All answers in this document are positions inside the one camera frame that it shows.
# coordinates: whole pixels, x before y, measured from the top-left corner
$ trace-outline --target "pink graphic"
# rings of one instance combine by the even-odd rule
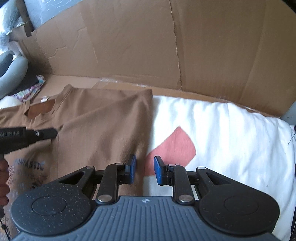
[[[146,157],[145,176],[155,176],[153,159],[160,156],[165,164],[186,166],[196,155],[193,142],[187,133],[177,127],[174,132]]]

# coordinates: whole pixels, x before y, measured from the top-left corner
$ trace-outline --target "human hand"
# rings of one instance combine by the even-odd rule
[[[5,159],[0,159],[0,206],[8,204],[8,197],[6,197],[10,191],[9,186],[6,185],[8,178],[8,163]]]

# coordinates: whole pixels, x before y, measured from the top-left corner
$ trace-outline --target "gray pillow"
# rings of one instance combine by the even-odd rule
[[[8,67],[11,65],[12,58],[12,51],[6,51],[0,55],[0,77],[8,70]]]
[[[14,90],[23,80],[27,73],[28,60],[17,57],[9,66],[6,73],[0,77],[0,99]]]

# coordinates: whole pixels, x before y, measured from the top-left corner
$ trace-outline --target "cardboard flap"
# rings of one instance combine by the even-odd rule
[[[296,99],[296,16],[283,1],[171,3],[182,90],[285,113]]]
[[[33,36],[53,74],[180,88],[167,0],[84,0],[46,22]]]

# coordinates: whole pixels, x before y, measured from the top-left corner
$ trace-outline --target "white fabric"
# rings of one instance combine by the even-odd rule
[[[180,126],[196,149],[186,170],[204,166],[272,196],[280,206],[273,234],[288,241],[296,206],[295,139],[288,145],[293,127],[232,103],[154,96],[153,105],[148,153]],[[172,188],[146,176],[144,195],[171,196]]]
[[[2,100],[0,100],[0,109],[17,106],[22,104],[17,98],[13,96],[5,96]]]

